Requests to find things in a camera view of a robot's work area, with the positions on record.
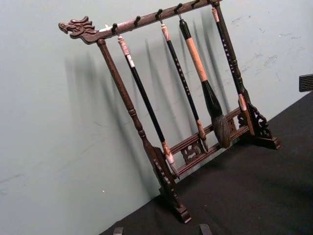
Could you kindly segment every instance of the brush handle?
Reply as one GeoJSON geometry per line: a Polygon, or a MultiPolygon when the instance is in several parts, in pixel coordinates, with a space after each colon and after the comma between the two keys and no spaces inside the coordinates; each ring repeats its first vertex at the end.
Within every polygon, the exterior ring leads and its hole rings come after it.
{"type": "Polygon", "coordinates": [[[200,78],[202,89],[203,89],[203,94],[204,94],[204,99],[205,99],[206,107],[209,111],[209,114],[211,118],[218,117],[223,114],[222,108],[221,108],[219,101],[216,98],[216,95],[214,94],[212,87],[210,86],[207,80],[204,67],[202,65],[196,45],[191,37],[188,25],[184,20],[180,20],[179,27],[184,36],[192,61],[194,62],[198,76],[200,78]]]}
{"type": "Polygon", "coordinates": [[[160,125],[159,125],[159,123],[157,121],[156,115],[155,115],[155,113],[154,113],[154,111],[152,109],[152,106],[151,106],[151,103],[150,103],[149,98],[147,96],[147,93],[146,93],[146,91],[145,91],[145,89],[144,89],[144,87],[142,85],[142,82],[141,82],[140,77],[138,75],[138,72],[136,70],[135,64],[134,64],[134,62],[132,60],[132,56],[129,53],[129,50],[128,50],[127,45],[125,43],[125,39],[122,38],[121,36],[119,36],[118,37],[118,43],[120,44],[120,46],[122,48],[122,51],[123,51],[124,56],[126,58],[127,64],[128,64],[128,66],[129,66],[129,68],[130,68],[130,70],[132,72],[132,75],[133,75],[134,80],[135,80],[135,82],[137,84],[139,92],[140,92],[140,94],[142,96],[142,99],[143,99],[143,101],[144,101],[144,103],[145,103],[145,105],[147,107],[148,113],[149,113],[149,115],[151,117],[151,120],[152,120],[152,123],[153,123],[153,125],[154,125],[154,127],[156,129],[157,135],[158,135],[160,141],[164,142],[165,141],[164,135],[163,135],[163,133],[161,131],[161,128],[160,128],[160,125]]]}
{"type": "Polygon", "coordinates": [[[214,4],[212,4],[212,7],[215,8],[215,11],[213,12],[213,16],[217,23],[223,46],[224,48],[226,47],[225,49],[227,49],[227,52],[226,52],[227,60],[229,63],[231,74],[233,76],[237,93],[242,94],[245,97],[246,101],[250,102],[248,91],[245,89],[244,84],[243,84],[243,79],[241,77],[241,73],[238,67],[238,61],[236,59],[236,54],[235,54],[233,45],[231,43],[230,36],[228,34],[228,30],[227,30],[227,27],[223,18],[220,3],[214,2],[214,4]]]}
{"type": "Polygon", "coordinates": [[[166,44],[167,44],[167,47],[172,55],[172,58],[174,60],[174,63],[175,63],[175,66],[176,66],[176,70],[179,74],[179,77],[180,77],[180,80],[181,80],[181,83],[184,87],[184,90],[185,90],[185,93],[186,93],[186,96],[188,98],[188,101],[189,101],[189,104],[190,104],[190,107],[191,107],[191,110],[192,110],[192,113],[195,117],[195,120],[199,120],[199,116],[198,116],[198,113],[197,113],[197,110],[196,110],[196,106],[194,104],[194,101],[192,99],[192,96],[190,94],[190,91],[189,91],[189,87],[187,85],[187,82],[186,82],[186,79],[185,79],[185,76],[184,76],[184,73],[181,69],[181,66],[180,66],[180,63],[179,63],[179,60],[176,56],[176,53],[175,53],[175,50],[174,50],[174,47],[173,47],[173,44],[172,44],[172,41],[171,41],[171,38],[170,38],[170,35],[168,33],[168,30],[167,30],[167,27],[165,26],[165,24],[162,24],[161,25],[161,29],[162,29],[162,32],[163,32],[163,35],[164,35],[164,38],[166,40],[166,44]]]}

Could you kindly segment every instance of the black fabric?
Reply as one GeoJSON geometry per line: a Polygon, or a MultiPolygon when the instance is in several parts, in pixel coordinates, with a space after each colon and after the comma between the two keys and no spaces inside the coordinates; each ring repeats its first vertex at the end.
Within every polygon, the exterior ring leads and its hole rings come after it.
{"type": "Polygon", "coordinates": [[[269,122],[282,148],[236,144],[178,183],[192,220],[179,222],[159,196],[101,235],[313,234],[313,93],[269,122]]]}

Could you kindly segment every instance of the wooden brush stand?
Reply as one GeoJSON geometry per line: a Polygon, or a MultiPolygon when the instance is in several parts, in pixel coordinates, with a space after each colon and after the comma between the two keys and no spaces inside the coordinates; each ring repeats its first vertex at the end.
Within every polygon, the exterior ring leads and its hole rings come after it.
{"type": "MultiPolygon", "coordinates": [[[[179,10],[182,14],[184,12],[207,5],[209,5],[208,1],[197,0],[184,3],[179,10]]],[[[177,13],[175,9],[176,6],[163,10],[162,18],[166,19],[168,17],[176,15],[177,13]]],[[[156,14],[157,12],[142,17],[136,17],[135,19],[128,22],[117,24],[118,33],[121,34],[130,30],[134,30],[138,27],[157,22],[158,19],[156,18],[156,14]]],[[[134,122],[134,126],[138,131],[138,135],[142,140],[143,147],[145,149],[147,157],[150,160],[153,171],[161,185],[161,194],[165,197],[170,208],[181,219],[181,221],[183,221],[184,223],[189,222],[191,220],[191,216],[188,213],[186,207],[179,200],[178,195],[175,191],[175,179],[177,178],[177,176],[170,171],[170,168],[166,163],[165,156],[162,153],[161,149],[152,146],[148,141],[145,131],[143,130],[141,122],[136,114],[134,105],[128,95],[126,87],[124,86],[124,83],[106,46],[105,39],[116,36],[116,28],[108,27],[107,29],[101,31],[94,30],[94,26],[92,26],[92,22],[89,21],[87,16],[84,17],[82,20],[71,20],[69,23],[59,23],[59,28],[66,34],[71,31],[72,33],[70,34],[70,37],[73,39],[81,38],[86,44],[98,44],[109,67],[117,89],[121,95],[121,98],[125,104],[125,107],[127,108],[129,115],[134,122]]],[[[248,142],[267,148],[278,149],[280,147],[279,140],[272,136],[271,131],[268,129],[267,120],[251,104],[246,90],[243,97],[246,101],[248,112],[243,112],[243,110],[239,106],[239,108],[233,110],[226,115],[226,119],[231,130],[231,141],[239,139],[243,142],[248,142]],[[238,119],[238,129],[235,126],[235,118],[238,119]]],[[[205,127],[204,130],[206,134],[209,134],[211,131],[213,131],[213,128],[211,125],[209,125],[205,127]]],[[[217,152],[220,148],[221,147],[217,143],[214,146],[210,147],[208,152],[205,152],[202,147],[201,140],[197,134],[192,135],[182,142],[178,143],[177,145],[173,146],[171,148],[172,154],[174,155],[181,153],[185,160],[185,164],[178,169],[179,176],[185,174],[188,170],[197,166],[203,160],[217,152]]]]}

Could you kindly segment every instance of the black surface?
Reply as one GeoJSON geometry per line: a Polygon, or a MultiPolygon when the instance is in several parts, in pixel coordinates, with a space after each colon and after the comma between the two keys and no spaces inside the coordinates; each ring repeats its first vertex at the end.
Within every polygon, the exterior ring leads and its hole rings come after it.
{"type": "Polygon", "coordinates": [[[180,223],[159,196],[101,235],[313,234],[313,93],[269,122],[279,150],[237,144],[178,183],[191,214],[180,223]]]}

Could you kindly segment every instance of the calligraphy brush rack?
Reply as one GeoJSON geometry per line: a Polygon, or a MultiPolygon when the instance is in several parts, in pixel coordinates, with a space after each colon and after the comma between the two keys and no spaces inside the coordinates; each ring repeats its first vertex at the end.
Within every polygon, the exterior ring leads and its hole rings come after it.
{"type": "MultiPolygon", "coordinates": [[[[215,15],[213,14],[213,16],[219,29],[228,63],[234,78],[236,90],[239,95],[239,107],[225,115],[230,130],[230,140],[235,141],[239,139],[242,142],[248,142],[250,144],[255,144],[271,149],[278,149],[280,147],[279,140],[272,136],[271,131],[268,129],[266,118],[262,116],[251,104],[248,91],[243,85],[243,80],[238,68],[235,53],[233,51],[230,37],[228,35],[222,16],[220,1],[221,0],[196,0],[184,4],[180,3],[178,6],[162,10],[161,15],[159,11],[141,17],[137,16],[135,19],[128,22],[119,24],[115,23],[113,26],[107,26],[105,29],[101,30],[94,30],[94,26],[92,25],[92,22],[89,21],[87,16],[82,20],[71,20],[69,23],[59,23],[59,28],[64,33],[67,34],[69,31],[72,32],[70,34],[71,38],[81,38],[88,45],[97,43],[99,46],[100,51],[109,67],[119,94],[124,102],[124,105],[134,122],[134,126],[138,131],[138,135],[142,140],[143,148],[150,160],[154,173],[161,185],[160,192],[165,197],[169,207],[184,223],[189,222],[191,220],[191,216],[184,204],[179,200],[175,190],[175,179],[179,178],[188,170],[197,166],[203,160],[217,152],[219,149],[221,149],[221,146],[217,143],[214,146],[208,148],[208,150],[205,150],[201,144],[201,138],[198,133],[188,137],[187,139],[170,148],[170,151],[173,155],[181,153],[185,160],[185,164],[177,169],[176,173],[172,172],[166,162],[165,154],[161,151],[160,148],[152,146],[147,139],[145,131],[137,116],[133,102],[110,55],[109,49],[106,45],[106,39],[113,36],[118,36],[127,31],[135,30],[139,27],[158,22],[160,17],[162,17],[164,20],[177,14],[180,15],[200,7],[212,5],[213,9],[215,11],[217,10],[217,13],[215,15]],[[236,117],[239,123],[238,129],[234,124],[234,118],[236,117]]],[[[212,131],[212,125],[204,128],[206,135],[212,131]]]]}

